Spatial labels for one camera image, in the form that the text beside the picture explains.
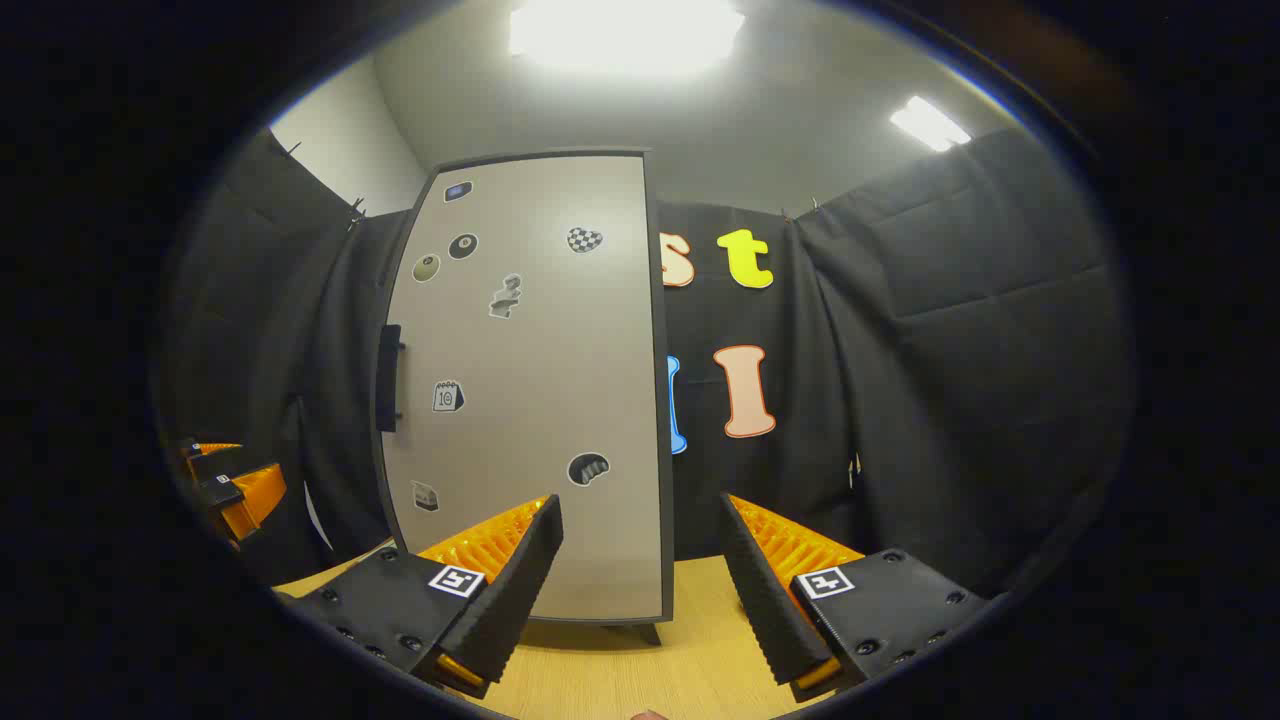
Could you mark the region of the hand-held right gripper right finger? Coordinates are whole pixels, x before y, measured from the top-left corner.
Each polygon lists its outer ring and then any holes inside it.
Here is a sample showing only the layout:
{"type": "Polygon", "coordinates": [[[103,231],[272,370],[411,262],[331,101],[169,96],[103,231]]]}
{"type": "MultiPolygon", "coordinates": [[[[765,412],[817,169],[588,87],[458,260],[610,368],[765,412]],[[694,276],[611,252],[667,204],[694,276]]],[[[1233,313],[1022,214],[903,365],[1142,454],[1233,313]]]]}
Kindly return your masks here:
{"type": "Polygon", "coordinates": [[[987,598],[905,550],[860,553],[733,495],[719,500],[730,578],[774,680],[799,702],[929,657],[987,598]]]}

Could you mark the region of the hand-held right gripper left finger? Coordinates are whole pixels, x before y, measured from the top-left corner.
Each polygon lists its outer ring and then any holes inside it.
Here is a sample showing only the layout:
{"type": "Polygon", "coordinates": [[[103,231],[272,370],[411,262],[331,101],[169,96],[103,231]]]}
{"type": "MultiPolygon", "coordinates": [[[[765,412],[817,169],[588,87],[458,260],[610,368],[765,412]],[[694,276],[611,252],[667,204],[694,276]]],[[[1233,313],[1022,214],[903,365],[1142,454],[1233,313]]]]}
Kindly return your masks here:
{"type": "Polygon", "coordinates": [[[311,626],[402,673],[483,698],[518,644],[564,538],[547,495],[412,553],[374,550],[280,601],[311,626]]]}

